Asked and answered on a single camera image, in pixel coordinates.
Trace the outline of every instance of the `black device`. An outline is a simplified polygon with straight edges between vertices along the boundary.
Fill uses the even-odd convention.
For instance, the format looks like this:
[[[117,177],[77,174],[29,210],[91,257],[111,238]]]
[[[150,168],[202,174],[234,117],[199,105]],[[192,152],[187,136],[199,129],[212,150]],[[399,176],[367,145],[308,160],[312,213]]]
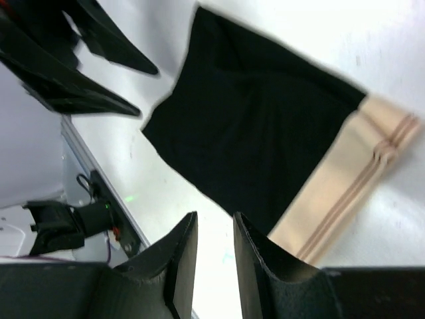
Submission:
[[[425,268],[318,269],[235,214],[234,249],[244,319],[424,318]]]
[[[129,258],[138,254],[139,235],[99,172],[92,171],[90,178],[79,175],[77,181],[90,194],[90,204],[73,207],[59,201],[32,201],[23,207],[31,212],[35,221],[31,230],[37,233],[30,255],[78,249],[85,238],[108,230]]]
[[[158,73],[96,0],[0,0],[0,61],[42,105],[61,114],[139,116],[138,108],[78,71],[74,49],[81,39],[110,62]]]
[[[0,319],[189,319],[197,213],[114,269],[99,263],[0,265]]]

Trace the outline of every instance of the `white surface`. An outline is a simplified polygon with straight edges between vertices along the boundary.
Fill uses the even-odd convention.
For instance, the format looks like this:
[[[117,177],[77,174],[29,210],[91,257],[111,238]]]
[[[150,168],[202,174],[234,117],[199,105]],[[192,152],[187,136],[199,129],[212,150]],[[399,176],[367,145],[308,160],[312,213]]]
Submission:
[[[0,209],[0,256],[29,255],[36,238],[33,216],[21,206]]]
[[[0,63],[0,208],[62,191],[60,117]]]
[[[150,78],[81,52],[83,71],[138,105],[148,117],[171,91],[185,52],[194,0],[100,0],[163,76]],[[299,52],[400,102],[424,117],[425,2],[203,1]],[[143,120],[119,116],[74,123],[147,238],[164,236],[188,211],[199,212],[193,306],[201,319],[241,318],[232,220],[167,167],[139,133]],[[425,139],[400,161],[322,265],[425,264]]]

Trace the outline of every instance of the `cable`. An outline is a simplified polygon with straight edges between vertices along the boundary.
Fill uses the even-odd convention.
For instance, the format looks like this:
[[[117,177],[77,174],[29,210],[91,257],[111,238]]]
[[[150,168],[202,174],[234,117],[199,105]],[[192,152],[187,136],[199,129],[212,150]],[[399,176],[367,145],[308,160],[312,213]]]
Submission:
[[[79,186],[81,186],[89,194],[90,203],[91,203],[94,199],[93,198],[94,192],[93,192],[92,182],[85,175],[83,175],[81,173],[76,176],[76,180],[77,180],[77,183],[79,184]],[[112,220],[112,224],[115,226],[114,216],[113,216],[111,211],[109,213],[110,213],[110,217],[111,217],[111,220]],[[107,255],[107,258],[106,258],[106,264],[108,265],[110,263],[111,259],[112,259],[111,240],[109,238],[109,234],[108,234],[107,231],[105,231],[104,234],[105,234],[105,238],[106,238],[106,245],[108,247],[108,255]]]
[[[109,233],[107,231],[105,232],[105,237],[106,237],[106,244],[108,246],[108,257],[106,259],[106,264],[109,264],[112,259],[112,250],[111,250],[111,240],[109,238]]]
[[[77,183],[79,184],[79,186],[81,186],[90,196],[90,202],[93,201],[93,184],[92,182],[83,174],[78,174],[76,177]]]

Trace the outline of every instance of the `black fabric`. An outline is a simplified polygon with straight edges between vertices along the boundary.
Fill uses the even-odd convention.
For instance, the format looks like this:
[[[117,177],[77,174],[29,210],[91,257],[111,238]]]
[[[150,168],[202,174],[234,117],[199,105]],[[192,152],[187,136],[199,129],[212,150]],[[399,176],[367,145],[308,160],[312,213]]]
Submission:
[[[185,179],[266,234],[364,97],[199,7],[177,85],[143,133]]]

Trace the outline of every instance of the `beige fabric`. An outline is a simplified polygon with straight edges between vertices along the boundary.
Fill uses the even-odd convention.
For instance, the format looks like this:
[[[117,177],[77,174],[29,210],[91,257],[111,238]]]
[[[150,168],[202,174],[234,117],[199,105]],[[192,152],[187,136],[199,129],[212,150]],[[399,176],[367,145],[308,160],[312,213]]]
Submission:
[[[366,97],[276,223],[270,240],[314,264],[419,127],[412,114],[382,98]]]

